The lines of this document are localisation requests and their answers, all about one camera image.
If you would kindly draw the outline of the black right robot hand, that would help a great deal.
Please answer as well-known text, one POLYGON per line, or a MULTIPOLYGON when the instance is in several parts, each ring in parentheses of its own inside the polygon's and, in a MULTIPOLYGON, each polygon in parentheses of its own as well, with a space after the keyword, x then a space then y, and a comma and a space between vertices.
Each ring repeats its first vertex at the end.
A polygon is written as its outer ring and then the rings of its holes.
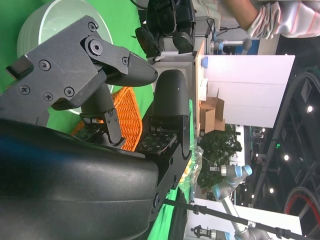
POLYGON ((192 156, 186 80, 101 39, 84 16, 7 71, 0 96, 0 237, 132 240, 192 156), (124 150, 109 85, 156 83, 145 139, 124 150))

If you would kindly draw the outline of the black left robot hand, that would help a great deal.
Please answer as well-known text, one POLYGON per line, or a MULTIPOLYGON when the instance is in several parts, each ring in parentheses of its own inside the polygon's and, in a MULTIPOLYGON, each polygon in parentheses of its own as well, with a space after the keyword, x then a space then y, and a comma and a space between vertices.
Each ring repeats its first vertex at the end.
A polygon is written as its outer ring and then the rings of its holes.
POLYGON ((136 28, 136 38, 147 58, 159 57, 164 39, 171 37, 179 54, 194 51, 195 9, 191 0, 150 0, 146 23, 136 28))

